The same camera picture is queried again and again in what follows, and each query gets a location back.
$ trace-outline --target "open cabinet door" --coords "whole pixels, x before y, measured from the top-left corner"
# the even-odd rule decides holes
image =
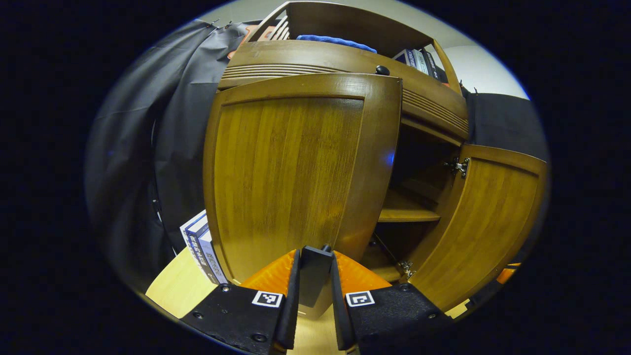
[[[409,282],[442,311],[498,277],[524,244],[545,189],[546,162],[530,155],[463,145],[465,159],[440,222],[410,256]]]
[[[311,74],[215,96],[203,159],[217,257],[241,283],[292,249],[359,260],[377,223],[398,137],[401,80]]]

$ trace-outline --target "blue towel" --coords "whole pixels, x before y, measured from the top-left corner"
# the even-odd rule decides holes
[[[377,51],[375,51],[373,48],[370,48],[367,45],[363,45],[363,44],[359,44],[359,43],[353,42],[352,40],[345,40],[345,39],[328,37],[328,36],[316,36],[316,35],[299,35],[298,37],[296,37],[296,39],[298,39],[298,40],[314,40],[314,41],[318,41],[318,42],[327,42],[327,43],[335,43],[335,44],[347,45],[349,47],[355,47],[355,48],[363,49],[365,51],[377,53]]]

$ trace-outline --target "door hinge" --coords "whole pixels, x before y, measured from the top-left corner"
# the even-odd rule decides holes
[[[410,270],[412,263],[408,261],[399,262],[399,266],[403,269],[403,274],[406,279],[409,280],[412,275],[416,273],[416,270]]]
[[[455,157],[452,162],[444,162],[443,166],[446,166],[451,169],[451,173],[456,175],[456,173],[461,172],[463,179],[467,176],[467,169],[469,167],[469,158],[464,158],[464,161],[461,163],[458,162],[458,157]]]

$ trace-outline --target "cabinet door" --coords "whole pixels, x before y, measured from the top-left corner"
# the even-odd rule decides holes
[[[356,259],[377,223],[401,112],[401,80],[311,74],[215,96],[204,200],[220,263],[243,282],[281,255],[329,244]]]
[[[515,256],[537,217],[546,163],[510,150],[463,145],[458,173],[440,222],[412,254],[409,279],[447,311],[493,279]]]

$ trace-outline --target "black knob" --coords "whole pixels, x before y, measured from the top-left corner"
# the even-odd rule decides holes
[[[390,71],[385,66],[378,65],[375,68],[375,74],[378,74],[378,75],[390,75]]]

